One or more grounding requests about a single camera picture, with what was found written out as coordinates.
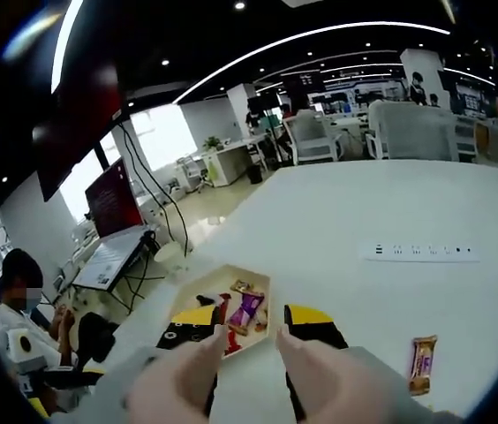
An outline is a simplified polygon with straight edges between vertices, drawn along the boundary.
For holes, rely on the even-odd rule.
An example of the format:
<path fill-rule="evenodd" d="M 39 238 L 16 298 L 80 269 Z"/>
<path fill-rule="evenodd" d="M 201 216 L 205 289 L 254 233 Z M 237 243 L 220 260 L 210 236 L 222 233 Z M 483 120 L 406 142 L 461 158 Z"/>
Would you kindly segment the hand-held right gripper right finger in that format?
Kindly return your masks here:
<path fill-rule="evenodd" d="M 284 307 L 283 364 L 298 423 L 430 423 L 406 380 L 367 349 L 349 346 L 322 311 Z"/>

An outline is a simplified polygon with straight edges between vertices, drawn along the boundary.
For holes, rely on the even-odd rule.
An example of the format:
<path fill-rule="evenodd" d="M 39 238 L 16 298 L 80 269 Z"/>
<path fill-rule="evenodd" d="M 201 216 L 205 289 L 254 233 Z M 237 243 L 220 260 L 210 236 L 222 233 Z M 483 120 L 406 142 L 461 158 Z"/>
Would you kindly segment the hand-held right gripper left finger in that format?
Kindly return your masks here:
<path fill-rule="evenodd" d="M 170 352 L 188 342 L 202 342 L 214 335 L 215 325 L 218 323 L 218 307 L 198 307 L 185 310 L 170 319 L 170 323 L 160 336 L 156 347 L 164 352 Z M 206 418 L 210 416 L 218 383 L 216 370 L 208 375 L 210 367 L 213 365 L 217 365 L 215 360 L 206 361 L 203 365 L 194 367 L 195 371 L 203 371 L 204 373 L 202 383 L 199 383 L 198 387 L 201 388 L 203 395 L 202 412 Z"/>

